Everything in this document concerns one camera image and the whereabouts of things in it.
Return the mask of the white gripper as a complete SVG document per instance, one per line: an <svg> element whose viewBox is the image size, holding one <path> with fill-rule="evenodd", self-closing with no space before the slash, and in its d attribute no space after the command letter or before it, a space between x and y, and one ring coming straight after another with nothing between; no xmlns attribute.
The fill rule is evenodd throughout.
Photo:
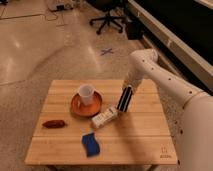
<svg viewBox="0 0 213 171"><path fill-rule="evenodd" d="M130 87L133 92L136 92L142 79L143 75L138 70L130 69L124 78L122 88Z"/></svg>

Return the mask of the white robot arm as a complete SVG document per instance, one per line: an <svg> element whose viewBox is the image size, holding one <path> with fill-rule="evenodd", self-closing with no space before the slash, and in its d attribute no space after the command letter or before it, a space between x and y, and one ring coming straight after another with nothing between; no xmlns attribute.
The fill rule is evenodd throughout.
<svg viewBox="0 0 213 171"><path fill-rule="evenodd" d="M154 49L135 50L123 86L134 90L147 76L182 108L182 130L178 143L179 171L213 171L213 96L157 64Z"/></svg>

